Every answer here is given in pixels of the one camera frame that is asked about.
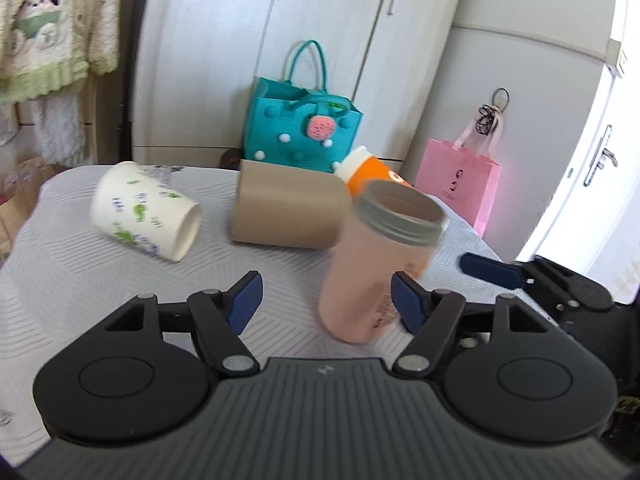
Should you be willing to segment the pink tumbler cup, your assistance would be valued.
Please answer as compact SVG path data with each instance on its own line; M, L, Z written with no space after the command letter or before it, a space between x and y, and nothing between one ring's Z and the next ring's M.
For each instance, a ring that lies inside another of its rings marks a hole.
M318 317L336 339L370 344L397 313L390 281L398 271L417 280L449 223L439 203L411 186L369 180L333 248L318 301Z

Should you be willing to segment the white green-print paper cup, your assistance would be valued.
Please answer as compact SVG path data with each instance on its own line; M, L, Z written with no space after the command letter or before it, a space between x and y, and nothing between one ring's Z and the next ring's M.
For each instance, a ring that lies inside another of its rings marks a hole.
M99 180L90 220L122 244L178 262L200 232L202 208L135 162L120 162Z

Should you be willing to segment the orange paper cup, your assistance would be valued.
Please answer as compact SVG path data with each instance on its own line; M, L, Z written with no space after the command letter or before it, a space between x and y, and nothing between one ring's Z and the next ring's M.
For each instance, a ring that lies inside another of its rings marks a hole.
M387 167L365 146L352 150L334 167L334 174L346 185L354 200L370 180L393 181L409 186L399 174Z

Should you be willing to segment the beige plastic cup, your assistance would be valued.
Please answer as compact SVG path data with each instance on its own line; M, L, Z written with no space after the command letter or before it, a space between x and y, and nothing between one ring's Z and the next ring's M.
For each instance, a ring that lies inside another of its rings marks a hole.
M345 183L333 174L246 160L230 236L244 244L328 249L351 206Z

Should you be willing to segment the white door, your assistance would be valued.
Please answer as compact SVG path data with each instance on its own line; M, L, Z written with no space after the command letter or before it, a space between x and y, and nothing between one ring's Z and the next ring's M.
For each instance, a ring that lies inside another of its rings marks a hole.
M616 0L608 50L610 62L558 192L518 258L546 257L627 302L639 285L639 228L629 219L639 188L639 0ZM585 188L608 124L618 166L607 159Z

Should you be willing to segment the pink paper shopping bag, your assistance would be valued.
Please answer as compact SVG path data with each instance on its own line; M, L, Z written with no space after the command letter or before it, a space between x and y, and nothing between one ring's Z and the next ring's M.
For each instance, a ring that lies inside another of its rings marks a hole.
M483 236L488 225L500 178L501 167L494 151L503 130L503 118L497 116L496 130L477 150L465 144L480 135L475 120L454 142L430 139L416 173L414 187L433 195Z

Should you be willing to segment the black suitcase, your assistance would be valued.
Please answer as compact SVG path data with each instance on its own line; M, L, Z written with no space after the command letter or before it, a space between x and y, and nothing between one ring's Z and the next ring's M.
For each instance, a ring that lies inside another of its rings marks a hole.
M239 171L243 158L244 151L242 150L242 148L229 148L224 152L224 154L221 155L219 168Z

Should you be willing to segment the teal felt tote bag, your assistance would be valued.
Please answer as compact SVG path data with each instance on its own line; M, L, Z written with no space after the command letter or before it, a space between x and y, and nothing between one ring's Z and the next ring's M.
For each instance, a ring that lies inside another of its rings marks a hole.
M296 64L311 47L318 51L321 84L317 89L296 87ZM350 99L328 91L321 44L307 40L295 52L285 79L257 81L243 131L243 155L253 162L330 174L352 150L361 119Z

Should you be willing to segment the white wardrobe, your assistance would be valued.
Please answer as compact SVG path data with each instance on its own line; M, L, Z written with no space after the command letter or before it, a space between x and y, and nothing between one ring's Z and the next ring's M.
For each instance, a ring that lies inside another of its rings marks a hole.
M259 78L325 84L361 110L356 143L399 164L459 0L137 0L129 101L142 164L215 166Z

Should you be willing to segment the white fluffy sweater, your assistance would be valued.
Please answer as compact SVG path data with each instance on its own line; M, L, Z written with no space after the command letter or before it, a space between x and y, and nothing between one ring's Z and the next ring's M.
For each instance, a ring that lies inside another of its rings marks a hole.
M1 0L1 141L13 107L32 104L40 154L73 167L85 157L81 89L119 61L120 0Z

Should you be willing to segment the black clothes rack pole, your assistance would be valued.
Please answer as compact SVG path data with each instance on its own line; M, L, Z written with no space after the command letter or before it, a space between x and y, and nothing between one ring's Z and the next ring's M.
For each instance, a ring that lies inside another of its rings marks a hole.
M119 102L120 122L118 124L118 160L132 159L132 115L134 112L134 82L136 81L137 58L144 12L148 0L131 0L124 15L122 32L125 40L122 47L122 97Z

